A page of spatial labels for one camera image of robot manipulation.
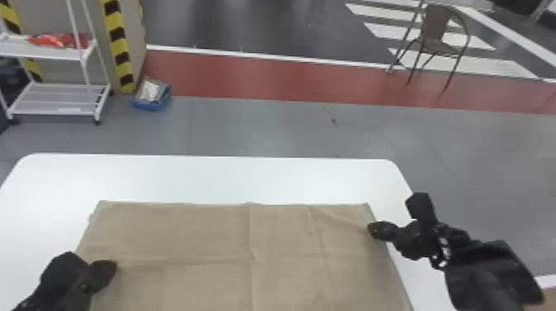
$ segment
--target robotic arm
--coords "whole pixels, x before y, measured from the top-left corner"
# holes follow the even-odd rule
[[[542,304],[544,295],[534,277],[504,241],[472,240],[467,232],[439,222],[428,194],[415,193],[405,205],[414,221],[405,227],[373,222],[369,233],[391,242],[405,258],[428,258],[442,270],[457,310],[521,311]]]

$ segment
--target hazard stripe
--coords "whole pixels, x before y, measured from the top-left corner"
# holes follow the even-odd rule
[[[135,90],[132,59],[126,38],[126,25],[118,0],[100,0],[104,12],[104,24],[110,40],[110,53],[113,57],[116,76],[120,81],[120,91],[132,93]]]
[[[17,35],[21,35],[23,33],[19,22],[19,16],[9,0],[0,0],[0,15],[10,32]],[[31,76],[35,81],[42,82],[41,70],[39,69],[39,65],[36,63],[36,60],[23,60],[22,65],[25,66],[29,73],[31,73]]]

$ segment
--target red floor stripe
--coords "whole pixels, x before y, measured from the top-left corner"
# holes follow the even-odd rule
[[[336,65],[149,51],[143,74],[174,85],[174,95],[358,103],[556,114],[556,84],[457,74],[386,73]]]

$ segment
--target gray floor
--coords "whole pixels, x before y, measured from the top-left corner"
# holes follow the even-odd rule
[[[116,97],[101,127],[23,119],[0,136],[0,179],[42,151],[387,158],[442,220],[507,240],[536,275],[556,273],[556,117],[211,98],[143,112],[128,100]]]

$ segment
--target red object on shelf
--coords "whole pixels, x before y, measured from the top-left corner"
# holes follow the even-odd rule
[[[80,33],[78,35],[79,43],[82,49],[89,47],[89,38],[87,34]],[[34,35],[27,38],[27,41],[34,45],[56,46],[56,47],[69,47],[77,49],[73,33],[51,33]]]

